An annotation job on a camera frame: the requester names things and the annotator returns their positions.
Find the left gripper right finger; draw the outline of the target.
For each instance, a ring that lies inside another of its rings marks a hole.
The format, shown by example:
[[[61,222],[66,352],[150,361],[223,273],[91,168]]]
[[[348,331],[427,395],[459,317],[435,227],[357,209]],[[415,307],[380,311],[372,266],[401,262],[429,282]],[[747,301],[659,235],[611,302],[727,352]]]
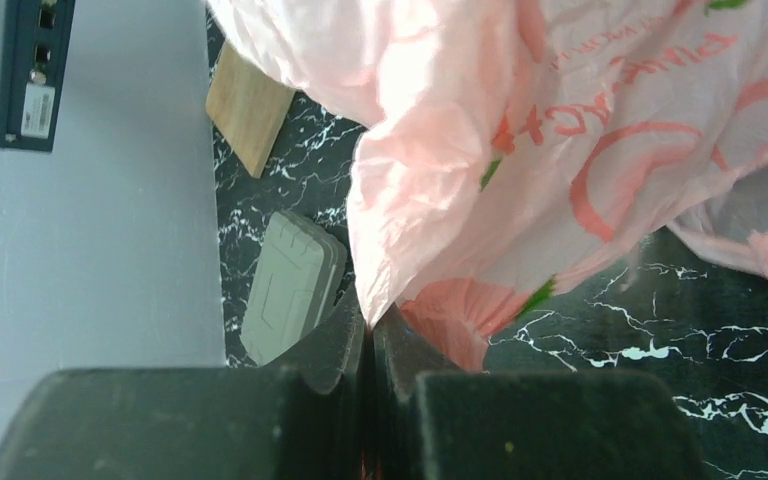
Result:
[[[383,479],[704,479],[656,377],[462,370],[390,310],[371,332]]]

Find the pink plastic bag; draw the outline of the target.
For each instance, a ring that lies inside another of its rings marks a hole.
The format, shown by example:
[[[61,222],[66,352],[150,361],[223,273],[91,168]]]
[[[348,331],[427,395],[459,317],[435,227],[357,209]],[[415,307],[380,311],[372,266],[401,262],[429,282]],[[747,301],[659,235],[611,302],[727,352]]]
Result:
[[[365,127],[360,310],[451,360],[669,228],[768,279],[768,1],[213,1],[230,46]]]

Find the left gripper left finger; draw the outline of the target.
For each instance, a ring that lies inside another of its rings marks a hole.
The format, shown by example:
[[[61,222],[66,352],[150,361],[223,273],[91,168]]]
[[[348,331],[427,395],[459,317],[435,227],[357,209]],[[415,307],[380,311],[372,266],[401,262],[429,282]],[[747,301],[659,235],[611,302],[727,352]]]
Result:
[[[348,289],[261,367],[52,373],[0,442],[0,479],[357,479],[364,340]]]

